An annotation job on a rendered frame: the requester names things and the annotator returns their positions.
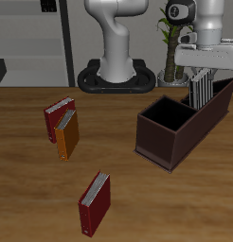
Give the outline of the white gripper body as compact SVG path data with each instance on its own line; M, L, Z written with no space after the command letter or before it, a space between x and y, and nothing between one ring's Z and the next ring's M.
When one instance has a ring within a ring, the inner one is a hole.
M181 43L175 49L174 62L178 66L233 70L233 39L221 39L219 44L205 49Z

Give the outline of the black white striped book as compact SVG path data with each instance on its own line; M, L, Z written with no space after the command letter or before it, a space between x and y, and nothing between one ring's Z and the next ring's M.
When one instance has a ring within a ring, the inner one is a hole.
M188 94L190 107L200 110L213 97L213 79L211 69L201 68L198 74L189 80Z

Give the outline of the dark brown desk caddy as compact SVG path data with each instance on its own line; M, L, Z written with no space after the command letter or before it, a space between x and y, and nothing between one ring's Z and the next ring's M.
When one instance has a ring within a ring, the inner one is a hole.
M213 98L200 110L186 95L162 95L137 115L134 153L171 173L228 114L233 78L213 82Z

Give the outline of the orange book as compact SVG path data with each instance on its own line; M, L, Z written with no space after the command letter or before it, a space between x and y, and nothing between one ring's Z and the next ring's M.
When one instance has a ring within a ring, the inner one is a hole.
M67 161L80 140L77 111L67 109L54 130L59 158Z

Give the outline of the dark red book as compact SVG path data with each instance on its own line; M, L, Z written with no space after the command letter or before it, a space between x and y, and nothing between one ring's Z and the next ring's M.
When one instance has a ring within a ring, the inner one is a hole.
M92 237L111 205L110 175L100 171L78 201L81 232Z
M53 144L56 143L54 128L67 109L75 109L75 101L69 96L44 109L48 139Z

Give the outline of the pot plant in white pot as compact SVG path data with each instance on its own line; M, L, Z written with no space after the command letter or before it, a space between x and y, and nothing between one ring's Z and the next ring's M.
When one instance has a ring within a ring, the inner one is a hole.
M168 46L165 69L157 75L157 84L159 87L187 87L188 75L184 72L184 67L177 66L174 63L175 48L178 45L181 26L173 26L164 16L157 22L157 30L161 30L165 39L163 42Z

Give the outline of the grey shelf unit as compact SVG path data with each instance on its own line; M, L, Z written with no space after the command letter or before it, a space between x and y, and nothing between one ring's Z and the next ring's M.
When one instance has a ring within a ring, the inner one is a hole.
M0 87L73 87L67 0L0 0Z

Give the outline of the flat black base plate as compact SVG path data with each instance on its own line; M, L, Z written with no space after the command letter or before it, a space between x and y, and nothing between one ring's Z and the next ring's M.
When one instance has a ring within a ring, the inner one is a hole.
M144 94L150 92L156 83L155 74L146 67L142 59L133 59L136 75L122 83L111 83L97 75L99 59L92 59L78 75L78 85L89 94Z

